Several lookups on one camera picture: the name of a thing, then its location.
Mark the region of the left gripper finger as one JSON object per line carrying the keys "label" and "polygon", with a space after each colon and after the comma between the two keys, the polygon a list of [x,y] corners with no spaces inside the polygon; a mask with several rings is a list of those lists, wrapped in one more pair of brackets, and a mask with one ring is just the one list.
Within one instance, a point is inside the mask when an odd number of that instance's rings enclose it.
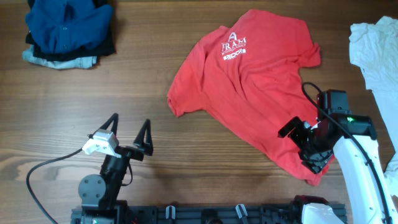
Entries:
{"label": "left gripper finger", "polygon": [[136,136],[133,145],[137,147],[139,151],[147,156],[152,156],[154,147],[152,142],[151,128],[150,128],[150,120],[145,120],[142,125],[138,135]]}
{"label": "left gripper finger", "polygon": [[113,113],[111,117],[104,124],[100,126],[100,129],[107,130],[111,125],[111,132],[114,133],[114,135],[117,135],[118,121],[119,121],[119,115],[117,113]]}

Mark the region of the red printed t-shirt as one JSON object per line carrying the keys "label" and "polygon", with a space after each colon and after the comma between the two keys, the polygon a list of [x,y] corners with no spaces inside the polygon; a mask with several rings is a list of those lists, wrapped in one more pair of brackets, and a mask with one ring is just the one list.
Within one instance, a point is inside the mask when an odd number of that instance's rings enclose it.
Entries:
{"label": "red printed t-shirt", "polygon": [[299,71],[320,63],[320,46],[305,21],[251,9],[196,43],[167,102],[175,116],[206,111],[290,175],[316,186],[322,174],[306,168],[299,148],[278,132],[294,117],[317,122]]}

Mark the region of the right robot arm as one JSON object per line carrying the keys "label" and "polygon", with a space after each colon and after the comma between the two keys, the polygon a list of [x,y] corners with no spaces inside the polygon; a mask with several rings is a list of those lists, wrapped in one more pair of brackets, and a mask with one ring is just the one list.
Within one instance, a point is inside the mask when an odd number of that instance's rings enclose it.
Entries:
{"label": "right robot arm", "polygon": [[355,223],[397,223],[370,117],[333,113],[311,126],[296,116],[278,136],[296,144],[302,164],[314,174],[323,171],[332,158],[339,162]]}

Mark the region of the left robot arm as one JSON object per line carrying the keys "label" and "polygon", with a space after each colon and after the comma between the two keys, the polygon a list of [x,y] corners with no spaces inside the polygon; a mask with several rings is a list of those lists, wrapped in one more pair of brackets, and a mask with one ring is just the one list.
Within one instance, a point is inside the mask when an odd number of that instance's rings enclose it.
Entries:
{"label": "left robot arm", "polygon": [[130,160],[142,161],[154,151],[150,120],[144,121],[132,146],[120,146],[116,133],[119,115],[113,114],[82,147],[85,154],[99,152],[105,155],[99,174],[84,177],[78,186],[81,211],[74,211],[72,223],[136,223],[125,200],[118,200],[124,176],[132,172]]}

